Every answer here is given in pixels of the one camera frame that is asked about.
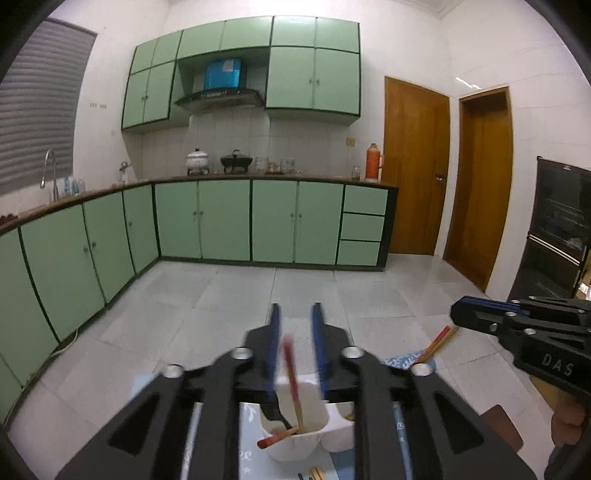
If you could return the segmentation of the right hand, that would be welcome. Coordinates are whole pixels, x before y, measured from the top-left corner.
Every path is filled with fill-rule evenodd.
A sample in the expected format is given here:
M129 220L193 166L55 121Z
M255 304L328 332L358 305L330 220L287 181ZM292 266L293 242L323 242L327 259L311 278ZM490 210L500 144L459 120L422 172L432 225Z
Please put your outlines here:
M582 435L585 408L570 396L561 397L551 420L551 436L556 447L576 445Z

